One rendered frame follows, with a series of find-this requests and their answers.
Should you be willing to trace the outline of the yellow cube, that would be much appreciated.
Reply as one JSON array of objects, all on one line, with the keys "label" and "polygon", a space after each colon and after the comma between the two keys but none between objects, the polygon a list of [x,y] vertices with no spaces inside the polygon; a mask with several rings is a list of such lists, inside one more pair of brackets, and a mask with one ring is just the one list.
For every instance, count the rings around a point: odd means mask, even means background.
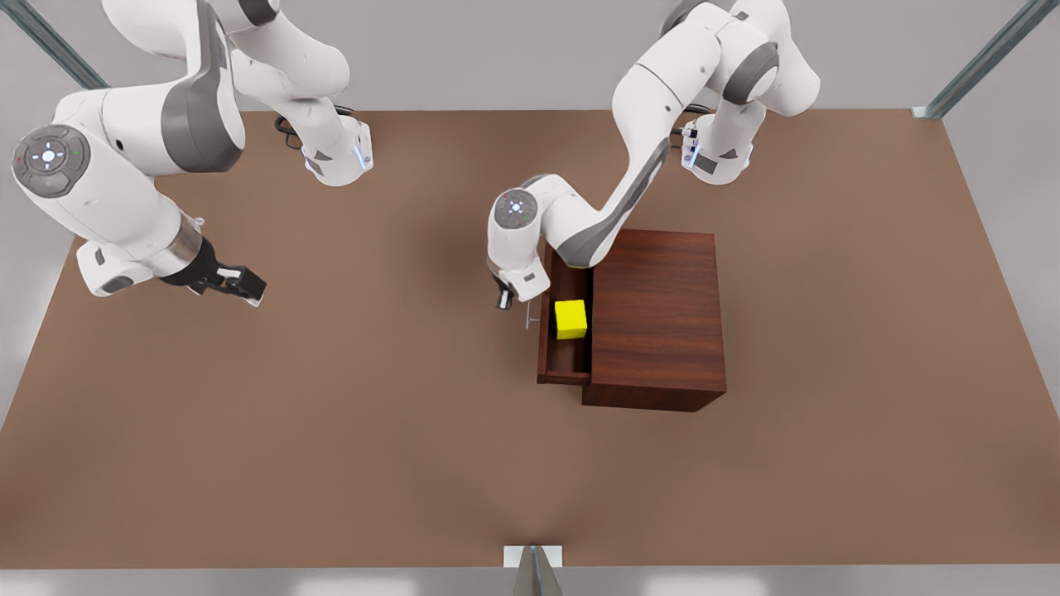
[{"label": "yellow cube", "polygon": [[556,340],[583,339],[588,332],[588,314],[583,300],[558,300],[554,309]]}]

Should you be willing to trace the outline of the dark wooden cabinet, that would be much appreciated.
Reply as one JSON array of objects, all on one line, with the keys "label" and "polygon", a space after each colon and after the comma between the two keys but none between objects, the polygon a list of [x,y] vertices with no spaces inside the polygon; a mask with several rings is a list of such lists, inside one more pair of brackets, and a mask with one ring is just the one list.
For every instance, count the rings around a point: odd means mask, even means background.
[{"label": "dark wooden cabinet", "polygon": [[583,404],[699,411],[726,390],[716,238],[620,231],[593,271]]}]

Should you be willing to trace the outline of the silver frame post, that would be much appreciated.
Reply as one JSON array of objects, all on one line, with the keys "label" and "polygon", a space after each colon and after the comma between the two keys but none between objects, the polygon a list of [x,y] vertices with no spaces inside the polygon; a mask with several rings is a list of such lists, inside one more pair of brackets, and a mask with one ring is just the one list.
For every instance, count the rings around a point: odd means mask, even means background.
[{"label": "silver frame post", "polygon": [[938,94],[923,106],[912,106],[913,117],[932,120],[944,118],[1057,7],[1060,7],[1060,0],[1027,0]]},{"label": "silver frame post", "polygon": [[515,567],[513,596],[564,596],[554,569],[563,566],[561,546],[505,546],[504,567]]},{"label": "silver frame post", "polygon": [[43,50],[67,75],[84,89],[106,89],[109,84],[46,21],[29,0],[0,0],[0,11]]}]

